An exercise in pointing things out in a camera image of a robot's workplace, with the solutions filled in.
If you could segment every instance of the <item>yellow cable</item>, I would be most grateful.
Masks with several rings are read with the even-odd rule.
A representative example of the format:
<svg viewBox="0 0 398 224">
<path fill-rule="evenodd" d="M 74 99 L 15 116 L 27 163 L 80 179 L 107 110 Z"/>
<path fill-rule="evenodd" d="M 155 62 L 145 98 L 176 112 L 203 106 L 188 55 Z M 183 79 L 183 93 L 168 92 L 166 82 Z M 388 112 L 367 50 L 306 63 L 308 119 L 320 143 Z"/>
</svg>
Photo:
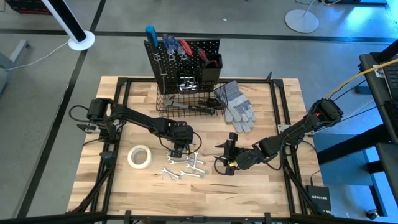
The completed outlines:
<svg viewBox="0 0 398 224">
<path fill-rule="evenodd" d="M 375 71 L 375 70 L 377 70 L 379 68 L 388 66 L 388 65 L 393 64 L 393 63 L 396 63 L 396 62 L 398 62 L 398 59 L 392 60 L 390 62 L 383 63 L 381 65 L 378 65 L 378 66 L 374 67 L 374 68 L 369 68 L 368 70 L 365 70 L 365 71 L 363 71 L 361 73 L 358 73 L 357 75 L 354 75 L 353 77 L 349 78 L 347 81 L 343 82 L 341 85 L 339 85 L 337 88 L 335 88 L 329 94 L 327 94 L 324 98 L 325 99 L 329 98 L 332 94 L 336 93 L 340 88 L 342 88 L 343 86 L 347 85 L 349 82 L 353 81 L 354 79 L 356 79 L 356 78 L 358 78 L 358 77 L 360 77 L 362 75 L 365 75 L 365 74 L 367 74 L 369 72 L 373 72 L 373 71 Z"/>
<path fill-rule="evenodd" d="M 324 5 L 326 5 L 326 6 L 331 6 L 331 5 L 334 5 L 334 4 L 336 4 L 336 3 L 338 3 L 338 2 L 340 2 L 340 1 L 342 1 L 342 0 L 337 0 L 337 1 L 333 2 L 333 3 L 326 3 L 325 0 L 321 0 L 321 1 L 322 1 L 322 3 L 323 3 Z"/>
</svg>

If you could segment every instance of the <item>wooden table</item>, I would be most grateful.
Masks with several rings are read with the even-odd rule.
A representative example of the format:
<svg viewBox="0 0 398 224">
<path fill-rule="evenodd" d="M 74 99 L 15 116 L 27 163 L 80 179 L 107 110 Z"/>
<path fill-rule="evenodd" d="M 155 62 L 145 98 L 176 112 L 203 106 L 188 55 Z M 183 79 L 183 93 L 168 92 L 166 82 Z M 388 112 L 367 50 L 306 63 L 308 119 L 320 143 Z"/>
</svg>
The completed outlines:
<svg viewBox="0 0 398 224">
<path fill-rule="evenodd" d="M 97 97 L 113 98 L 117 79 L 118 77 L 102 77 Z M 295 123 L 305 114 L 299 80 L 285 78 L 284 84 L 290 118 L 292 123 Z M 266 84 L 239 86 L 254 105 L 257 121 L 250 133 L 239 134 L 237 146 L 250 147 L 266 136 L 277 134 L 271 92 L 269 85 Z M 156 89 L 156 83 L 133 83 L 128 107 L 158 117 L 159 114 L 155 109 Z M 283 118 L 279 94 L 277 99 L 280 117 Z M 179 170 L 188 170 L 184 168 L 184 164 L 170 165 L 165 158 L 165 149 L 159 144 L 159 139 L 148 130 L 127 124 L 123 128 L 121 137 L 108 214 L 124 215 L 126 210 L 131 210 L 135 215 L 263 217 L 264 212 L 269 212 L 272 217 L 290 216 L 282 171 L 274 171 L 265 164 L 254 165 L 248 170 L 239 170 L 235 176 L 218 175 L 214 171 L 214 156 L 223 153 L 223 149 L 215 146 L 224 143 L 228 139 L 229 132 L 234 131 L 231 124 L 225 123 L 224 117 L 175 120 L 187 121 L 201 136 L 203 145 L 198 158 L 207 164 L 199 167 L 209 170 L 210 174 L 204 179 L 183 177 L 176 182 L 167 175 L 162 179 L 160 169 L 163 166 L 176 173 Z M 88 134 L 86 141 L 97 137 L 96 134 Z M 306 137 L 305 140 L 313 143 L 312 138 Z M 153 156 L 152 164 L 144 170 L 133 169 L 127 162 L 128 152 L 138 144 L 149 147 Z M 87 144 L 83 148 L 68 210 L 75 208 L 94 186 L 102 148 L 103 143 L 100 142 Z M 303 143 L 299 146 L 297 155 L 303 184 L 309 184 L 311 174 L 319 170 L 316 153 L 311 146 Z M 271 161 L 271 165 L 278 166 L 279 158 Z M 321 185 L 320 173 L 314 175 L 313 180 L 317 185 Z M 299 212 L 298 193 L 294 185 L 293 192 L 296 211 Z M 104 190 L 100 193 L 100 204 L 103 201 L 103 194 Z"/>
</svg>

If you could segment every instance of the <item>gray floor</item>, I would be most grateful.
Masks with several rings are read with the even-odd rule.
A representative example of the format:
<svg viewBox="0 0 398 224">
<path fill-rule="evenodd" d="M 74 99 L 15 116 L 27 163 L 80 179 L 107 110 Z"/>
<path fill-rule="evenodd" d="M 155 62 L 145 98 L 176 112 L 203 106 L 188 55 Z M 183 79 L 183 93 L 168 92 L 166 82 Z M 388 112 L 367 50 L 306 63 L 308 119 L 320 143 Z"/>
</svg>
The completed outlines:
<svg viewBox="0 0 398 224">
<path fill-rule="evenodd" d="M 99 0 L 68 0 L 68 3 L 82 26 L 89 28 Z M 302 35 L 284 23 L 286 12 L 301 8 L 305 6 L 293 0 L 114 0 L 107 1 L 97 30 L 142 32 L 146 25 L 154 24 L 159 32 Z M 396 17 L 390 9 L 316 4 L 312 12 L 318 16 L 320 27 L 309 35 L 398 37 Z M 9 8 L 0 13 L 1 28 L 60 30 L 51 16 L 19 15 Z M 65 36 L 0 34 L 0 51 L 9 55 L 19 39 L 27 39 L 33 46 L 22 63 L 33 62 L 67 41 Z M 143 40 L 142 37 L 97 37 L 88 51 L 69 107 L 88 105 L 103 75 L 151 75 Z M 273 71 L 274 77 L 297 77 L 309 108 L 316 99 L 358 72 L 360 54 L 385 47 L 384 43 L 222 39 L 222 76 L 264 77 Z M 0 99 L 1 150 L 6 155 L 0 169 L 7 171 L 0 173 L 0 219 L 15 215 L 78 55 L 64 47 L 36 65 L 19 69 Z M 360 81 L 355 80 L 347 88 Z M 370 96 L 352 93 L 338 104 L 346 116 L 374 105 Z M 358 116 L 323 132 L 360 133 L 374 125 L 366 122 L 368 119 Z M 64 117 L 30 216 L 63 213 L 67 207 L 85 138 L 75 125 L 68 116 Z"/>
</svg>

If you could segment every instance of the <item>gray work glove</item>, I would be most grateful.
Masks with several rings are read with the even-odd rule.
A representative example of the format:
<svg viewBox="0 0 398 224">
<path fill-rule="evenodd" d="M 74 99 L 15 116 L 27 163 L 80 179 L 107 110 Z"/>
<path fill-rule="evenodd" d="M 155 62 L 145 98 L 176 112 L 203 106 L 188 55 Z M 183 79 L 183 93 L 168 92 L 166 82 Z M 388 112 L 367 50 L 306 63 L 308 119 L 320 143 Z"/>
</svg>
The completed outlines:
<svg viewBox="0 0 398 224">
<path fill-rule="evenodd" d="M 249 133 L 251 128 L 254 127 L 254 122 L 257 120 L 254 115 L 253 105 L 240 92 L 238 83 L 232 81 L 225 86 L 225 92 L 228 102 L 228 107 L 225 110 L 225 121 L 232 123 L 237 133 Z M 220 97 L 222 89 L 215 91 L 216 95 Z"/>
</svg>

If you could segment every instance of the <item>tape roll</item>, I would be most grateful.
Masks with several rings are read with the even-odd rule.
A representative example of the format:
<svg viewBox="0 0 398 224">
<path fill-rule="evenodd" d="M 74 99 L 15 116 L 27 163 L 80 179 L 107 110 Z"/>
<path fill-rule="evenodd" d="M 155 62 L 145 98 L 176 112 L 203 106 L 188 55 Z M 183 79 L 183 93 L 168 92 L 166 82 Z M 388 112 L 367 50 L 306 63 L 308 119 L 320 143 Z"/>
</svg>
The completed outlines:
<svg viewBox="0 0 398 224">
<path fill-rule="evenodd" d="M 142 164 L 136 164 L 134 161 L 134 157 L 138 152 L 146 151 L 147 153 L 147 159 L 145 162 Z M 129 161 L 130 166 L 136 169 L 145 169 L 149 167 L 150 163 L 152 162 L 152 154 L 150 153 L 150 150 L 148 147 L 143 146 L 143 145 L 138 145 L 134 146 L 132 149 L 130 149 L 129 154 L 127 156 L 127 160 Z"/>
</svg>

